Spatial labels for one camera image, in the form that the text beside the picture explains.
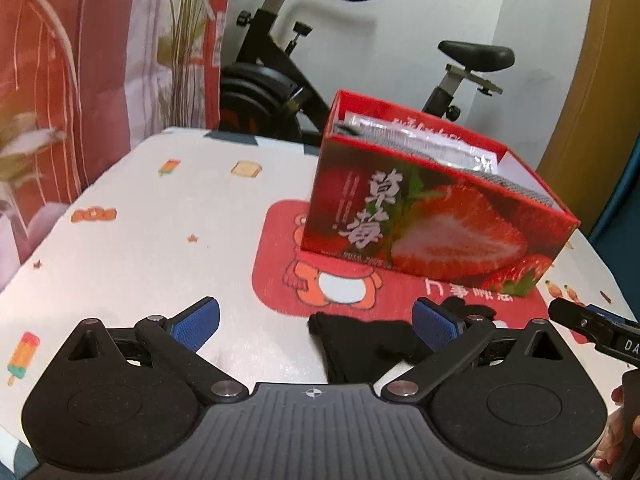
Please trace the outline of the person's right hand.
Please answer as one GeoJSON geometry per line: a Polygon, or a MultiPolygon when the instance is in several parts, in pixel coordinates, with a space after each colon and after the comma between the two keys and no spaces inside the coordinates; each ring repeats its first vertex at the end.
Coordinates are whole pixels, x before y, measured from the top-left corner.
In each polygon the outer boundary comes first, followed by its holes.
{"type": "Polygon", "coordinates": [[[608,416],[608,423],[606,424],[603,438],[597,448],[594,459],[591,461],[591,466],[602,472],[602,474],[609,474],[620,459],[623,440],[626,436],[626,405],[622,385],[619,385],[612,391],[611,398],[616,404],[617,410],[608,416]]]}

